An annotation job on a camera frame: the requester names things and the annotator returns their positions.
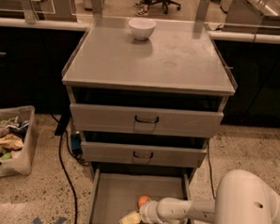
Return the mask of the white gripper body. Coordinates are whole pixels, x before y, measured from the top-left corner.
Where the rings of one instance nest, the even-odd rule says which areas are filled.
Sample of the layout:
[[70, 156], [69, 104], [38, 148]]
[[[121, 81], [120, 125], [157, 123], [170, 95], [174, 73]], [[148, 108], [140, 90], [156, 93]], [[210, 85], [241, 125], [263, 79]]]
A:
[[158, 222], [157, 206], [157, 201], [148, 200], [140, 207], [139, 215], [143, 222], [146, 224], [155, 224]]

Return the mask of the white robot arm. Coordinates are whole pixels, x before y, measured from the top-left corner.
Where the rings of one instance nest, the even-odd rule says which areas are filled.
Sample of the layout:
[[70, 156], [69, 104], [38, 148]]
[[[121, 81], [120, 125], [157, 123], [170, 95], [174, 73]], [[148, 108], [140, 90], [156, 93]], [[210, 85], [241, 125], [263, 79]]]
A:
[[250, 171], [231, 170], [222, 177], [213, 200], [151, 200], [142, 196], [137, 211], [119, 224], [280, 224], [280, 195]]

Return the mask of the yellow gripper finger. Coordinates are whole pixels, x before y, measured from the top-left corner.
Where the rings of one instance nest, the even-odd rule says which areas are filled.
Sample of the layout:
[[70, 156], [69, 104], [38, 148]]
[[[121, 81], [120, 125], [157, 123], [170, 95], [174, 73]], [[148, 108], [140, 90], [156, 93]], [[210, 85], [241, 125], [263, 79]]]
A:
[[132, 211], [119, 220], [119, 224], [139, 224], [140, 222], [141, 217], [136, 211]]

